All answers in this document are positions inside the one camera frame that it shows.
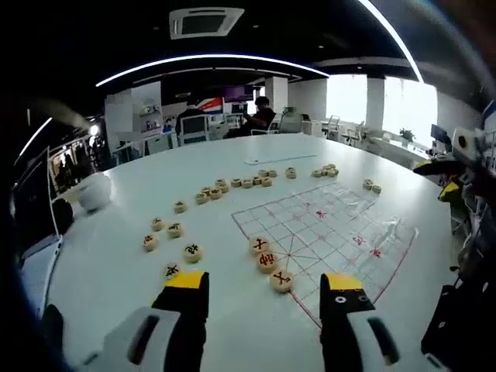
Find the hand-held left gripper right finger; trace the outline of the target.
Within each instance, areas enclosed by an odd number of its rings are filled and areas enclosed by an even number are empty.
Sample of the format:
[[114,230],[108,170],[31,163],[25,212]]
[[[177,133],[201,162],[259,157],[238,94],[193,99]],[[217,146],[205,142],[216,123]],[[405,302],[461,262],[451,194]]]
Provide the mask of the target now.
[[326,371],[441,371],[420,350],[426,325],[419,305],[402,305],[390,295],[374,303],[361,281],[322,274],[319,289],[320,343]]

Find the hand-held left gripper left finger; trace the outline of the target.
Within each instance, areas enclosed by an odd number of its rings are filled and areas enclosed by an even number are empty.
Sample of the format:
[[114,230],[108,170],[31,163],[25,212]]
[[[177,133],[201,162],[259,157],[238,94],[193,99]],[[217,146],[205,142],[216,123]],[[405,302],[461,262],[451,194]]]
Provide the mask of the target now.
[[135,310],[80,371],[199,371],[206,341],[209,274],[183,272],[150,307]]

